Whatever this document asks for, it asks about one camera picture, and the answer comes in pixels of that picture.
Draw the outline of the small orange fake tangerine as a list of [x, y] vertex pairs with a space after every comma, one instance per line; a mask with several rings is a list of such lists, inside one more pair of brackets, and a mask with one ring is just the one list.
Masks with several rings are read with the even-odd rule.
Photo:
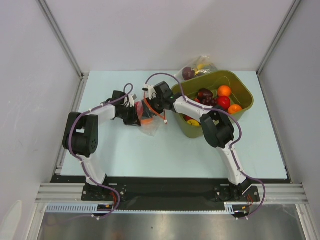
[[145, 118], [140, 121], [141, 125], [149, 125], [153, 122], [153, 118]]

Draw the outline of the clear zip bag orange seal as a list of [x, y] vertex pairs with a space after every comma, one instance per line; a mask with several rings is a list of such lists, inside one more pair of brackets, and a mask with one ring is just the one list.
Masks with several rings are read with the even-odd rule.
[[148, 102], [146, 93], [143, 94], [143, 99], [135, 104], [136, 114], [142, 133], [154, 137], [161, 124], [168, 124], [166, 111], [157, 113], [154, 107]]

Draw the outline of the dark purple fake grapes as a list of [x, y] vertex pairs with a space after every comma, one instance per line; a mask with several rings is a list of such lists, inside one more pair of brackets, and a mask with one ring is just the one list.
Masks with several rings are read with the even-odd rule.
[[200, 103], [203, 105], [206, 105], [206, 106], [215, 107], [218, 104], [218, 98], [217, 97], [206, 97], [206, 98], [203, 98], [200, 101]]

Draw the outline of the red fake apple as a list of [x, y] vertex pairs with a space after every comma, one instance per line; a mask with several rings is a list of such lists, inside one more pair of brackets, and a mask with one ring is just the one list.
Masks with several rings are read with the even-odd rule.
[[231, 100], [228, 96], [219, 96], [217, 98], [217, 104], [227, 111], [231, 106]]
[[135, 104], [135, 109], [137, 116], [141, 118], [144, 114], [144, 104], [141, 101], [139, 101]]

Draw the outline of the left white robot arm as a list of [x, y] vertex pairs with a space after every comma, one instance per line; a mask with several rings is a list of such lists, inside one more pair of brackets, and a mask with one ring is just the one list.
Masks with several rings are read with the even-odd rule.
[[119, 118], [127, 125], [139, 125], [136, 96], [115, 90], [112, 98], [86, 112], [71, 112], [68, 115], [62, 145], [76, 158], [85, 174], [82, 190], [83, 201], [105, 200], [115, 196], [115, 190], [108, 186], [107, 174], [100, 167], [95, 156], [99, 144], [99, 124]]

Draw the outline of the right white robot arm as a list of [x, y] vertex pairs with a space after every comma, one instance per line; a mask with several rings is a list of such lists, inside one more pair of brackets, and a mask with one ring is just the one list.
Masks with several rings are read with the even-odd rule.
[[164, 81], [157, 85], [146, 83], [142, 90], [146, 104], [153, 112], [161, 114], [168, 110], [200, 123], [206, 142], [219, 150], [227, 167], [231, 196], [237, 201], [247, 197], [252, 183], [238, 160], [231, 116], [219, 106], [209, 107], [191, 100], [183, 92], [173, 93]]

